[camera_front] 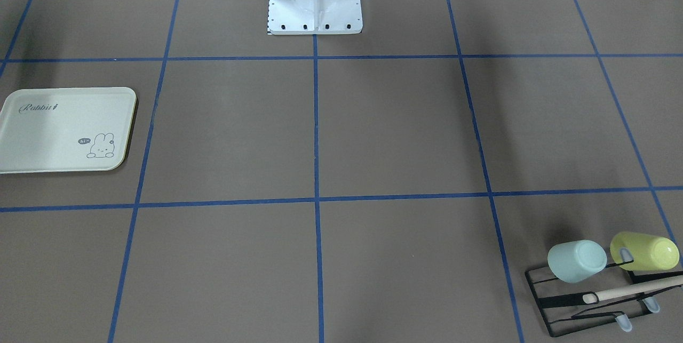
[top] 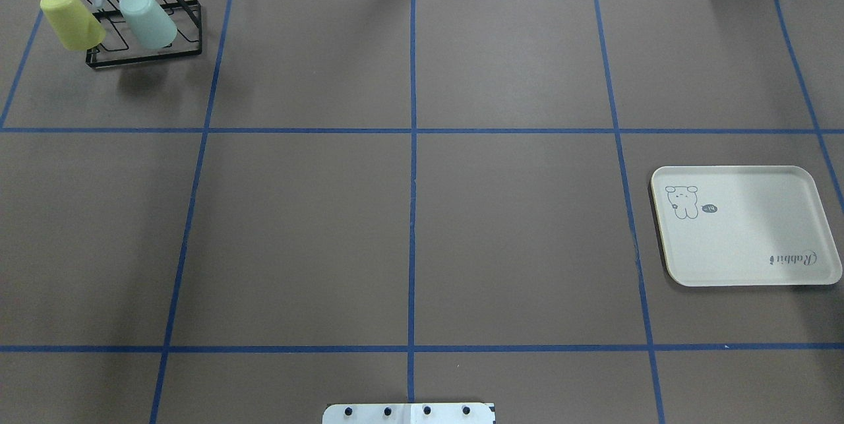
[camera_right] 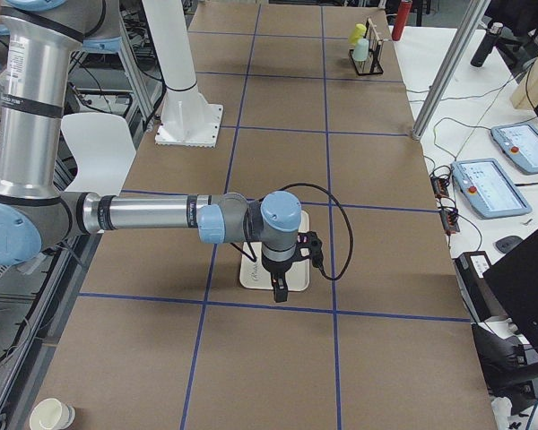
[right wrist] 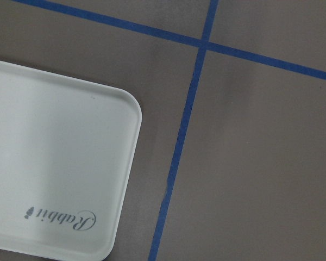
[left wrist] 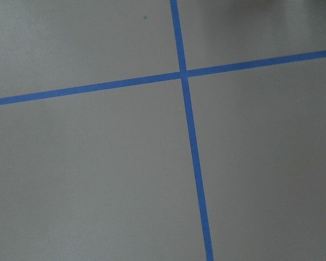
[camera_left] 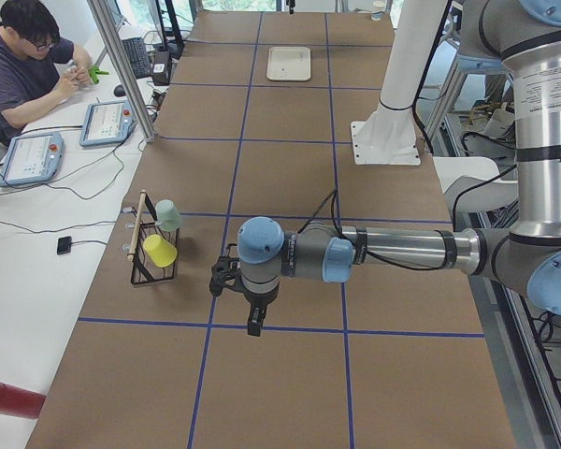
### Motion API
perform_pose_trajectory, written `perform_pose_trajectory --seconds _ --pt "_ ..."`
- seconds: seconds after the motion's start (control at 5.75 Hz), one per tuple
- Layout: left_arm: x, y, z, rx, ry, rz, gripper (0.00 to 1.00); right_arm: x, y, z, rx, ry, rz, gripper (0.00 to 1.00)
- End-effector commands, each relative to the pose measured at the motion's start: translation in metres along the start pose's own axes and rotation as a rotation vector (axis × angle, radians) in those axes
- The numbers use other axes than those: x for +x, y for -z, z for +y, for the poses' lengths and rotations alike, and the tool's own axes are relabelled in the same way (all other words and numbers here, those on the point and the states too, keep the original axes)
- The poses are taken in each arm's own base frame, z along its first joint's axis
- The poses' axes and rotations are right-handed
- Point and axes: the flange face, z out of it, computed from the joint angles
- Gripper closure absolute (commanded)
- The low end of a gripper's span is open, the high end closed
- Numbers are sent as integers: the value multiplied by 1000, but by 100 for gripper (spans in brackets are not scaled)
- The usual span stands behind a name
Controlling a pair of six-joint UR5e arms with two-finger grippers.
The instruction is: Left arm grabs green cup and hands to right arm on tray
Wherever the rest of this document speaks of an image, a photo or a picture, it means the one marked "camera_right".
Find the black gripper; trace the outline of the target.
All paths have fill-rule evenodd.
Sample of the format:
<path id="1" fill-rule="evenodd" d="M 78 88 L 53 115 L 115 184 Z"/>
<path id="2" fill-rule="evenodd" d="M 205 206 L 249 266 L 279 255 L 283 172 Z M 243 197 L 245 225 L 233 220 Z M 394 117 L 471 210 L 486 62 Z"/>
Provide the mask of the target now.
<path id="1" fill-rule="evenodd" d="M 269 245 L 262 245 L 262 264 L 271 274 L 275 303 L 288 300 L 287 282 L 306 282 L 306 264 L 302 262 L 301 257 L 297 245 L 285 250 L 275 250 Z"/>

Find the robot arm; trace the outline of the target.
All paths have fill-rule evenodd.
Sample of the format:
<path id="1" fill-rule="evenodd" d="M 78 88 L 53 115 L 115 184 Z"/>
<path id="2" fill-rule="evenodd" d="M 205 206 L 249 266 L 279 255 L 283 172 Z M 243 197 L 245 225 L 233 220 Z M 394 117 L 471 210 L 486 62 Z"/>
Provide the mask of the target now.
<path id="1" fill-rule="evenodd" d="M 289 293 L 286 275 L 309 258 L 298 198 L 285 191 L 249 202 L 237 193 L 122 198 L 61 192 L 54 186 L 71 54 L 107 33 L 119 16 L 105 1 L 5 1 L 9 30 L 1 97 L 0 266 L 27 262 L 68 237 L 121 228 L 194 228 L 205 243 L 260 244 L 260 261 L 276 302 Z"/>

